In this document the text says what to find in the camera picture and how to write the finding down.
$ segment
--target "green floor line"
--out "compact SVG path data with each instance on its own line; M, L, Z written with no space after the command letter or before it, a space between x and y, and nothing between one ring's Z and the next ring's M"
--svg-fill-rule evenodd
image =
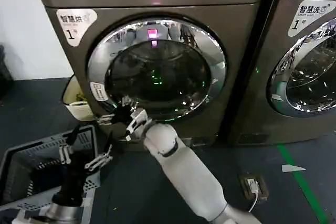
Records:
M277 145L278 150L280 151L280 153L282 154L282 157L285 159L286 163L289 165L295 165L292 157L290 156L288 150L286 147L284 147L282 144ZM317 201L316 197L314 196L313 192L311 191L311 189L308 186L307 181L304 179L304 177L302 176L301 172L292 172L295 180L297 181L297 183L299 184L305 198L307 199L308 203L310 204L310 207L312 208L312 210L314 211L317 219L319 220L319 222L321 224L328 224L328 219L326 217L325 212L323 211L323 208L321 207L321 205L319 204L319 202Z

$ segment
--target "label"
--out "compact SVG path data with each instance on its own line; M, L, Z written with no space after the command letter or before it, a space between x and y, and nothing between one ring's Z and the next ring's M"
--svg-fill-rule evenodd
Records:
M92 9L58 9L56 15L69 45L77 47L88 28L97 20Z
M94 98L99 101L107 101L109 97L105 92L105 86L97 82L90 82L90 87Z
M315 20L334 10L335 7L336 2L331 0L302 1L288 29L287 35L294 37Z

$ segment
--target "front-loading washing machine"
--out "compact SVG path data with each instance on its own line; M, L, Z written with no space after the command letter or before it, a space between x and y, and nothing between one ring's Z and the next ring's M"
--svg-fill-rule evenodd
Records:
M260 0L42 0L96 115L136 104L216 138Z
M334 0L275 0L230 142L296 142L335 130L335 7Z

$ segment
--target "black trash bin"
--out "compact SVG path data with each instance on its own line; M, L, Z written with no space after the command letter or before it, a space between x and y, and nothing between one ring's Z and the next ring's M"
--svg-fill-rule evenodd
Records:
M13 78L5 65L5 48L0 45L0 98L6 94L12 85Z

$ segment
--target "dryer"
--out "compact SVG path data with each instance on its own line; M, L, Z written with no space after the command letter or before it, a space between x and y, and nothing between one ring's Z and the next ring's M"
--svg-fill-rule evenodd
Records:
M216 138L260 0L42 0L96 115L135 102Z
M333 132L336 2L275 0L235 112L231 143L274 144Z

